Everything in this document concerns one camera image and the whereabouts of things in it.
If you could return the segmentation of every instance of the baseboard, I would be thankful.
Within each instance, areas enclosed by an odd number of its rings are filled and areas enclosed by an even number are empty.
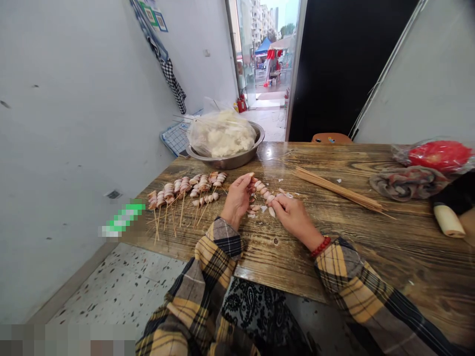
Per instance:
[[[118,242],[103,244],[26,323],[47,324],[118,244]]]

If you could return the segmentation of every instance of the hand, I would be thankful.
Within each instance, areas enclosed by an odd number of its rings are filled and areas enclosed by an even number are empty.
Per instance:
[[[240,176],[229,187],[228,196],[220,216],[237,231],[242,217],[249,209],[249,187],[251,176]]]
[[[300,240],[310,251],[314,251],[325,240],[313,226],[303,203],[279,194],[271,202],[277,217],[285,229]]]

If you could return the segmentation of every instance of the tree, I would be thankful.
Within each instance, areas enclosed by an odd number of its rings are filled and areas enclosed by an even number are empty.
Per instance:
[[[267,31],[267,37],[269,38],[271,42],[277,41],[277,35],[274,30]]]
[[[292,23],[282,26],[279,31],[281,33],[281,39],[283,39],[285,35],[293,34],[293,30],[295,30],[295,25]]]
[[[263,36],[261,38],[261,43],[264,42],[264,40],[266,39],[266,37],[269,39],[269,41],[271,42],[275,42],[277,41],[277,35],[276,35],[276,32],[274,30],[270,30],[270,31],[267,31],[267,36]]]

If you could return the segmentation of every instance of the wall outlet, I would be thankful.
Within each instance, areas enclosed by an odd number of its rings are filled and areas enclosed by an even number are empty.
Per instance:
[[[122,196],[122,193],[118,189],[114,189],[113,191],[104,194],[104,196],[108,197],[109,199],[118,199]]]

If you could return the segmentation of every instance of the red bead bracelet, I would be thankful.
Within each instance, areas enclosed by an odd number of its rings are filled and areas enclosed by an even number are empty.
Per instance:
[[[317,247],[313,252],[311,257],[314,259],[316,258],[319,254],[321,254],[327,247],[330,245],[332,239],[330,239],[329,236],[325,236],[325,240],[321,243],[319,247]]]

